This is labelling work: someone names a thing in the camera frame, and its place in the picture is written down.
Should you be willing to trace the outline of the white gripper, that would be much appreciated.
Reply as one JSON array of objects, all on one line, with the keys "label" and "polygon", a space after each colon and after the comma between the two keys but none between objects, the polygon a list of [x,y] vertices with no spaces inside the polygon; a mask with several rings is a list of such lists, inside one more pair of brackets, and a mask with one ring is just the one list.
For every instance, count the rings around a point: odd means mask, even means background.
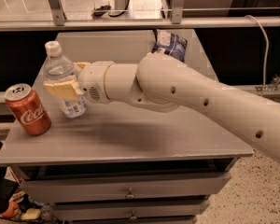
[{"label": "white gripper", "polygon": [[43,85],[47,92],[56,98],[66,100],[77,100],[85,93],[86,99],[91,103],[108,104],[110,100],[105,91],[105,75],[113,62],[76,62],[73,64],[83,69],[78,75],[79,83],[74,79],[45,80]]}]

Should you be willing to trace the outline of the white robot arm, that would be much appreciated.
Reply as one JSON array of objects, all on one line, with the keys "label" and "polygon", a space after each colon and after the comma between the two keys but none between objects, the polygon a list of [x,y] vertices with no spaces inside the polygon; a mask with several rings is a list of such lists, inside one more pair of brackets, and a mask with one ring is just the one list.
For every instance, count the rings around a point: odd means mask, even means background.
[{"label": "white robot arm", "polygon": [[198,111],[280,163],[280,104],[202,75],[179,60],[152,53],[139,63],[95,62],[77,76],[46,80],[48,93],[93,103],[123,102],[170,112]]}]

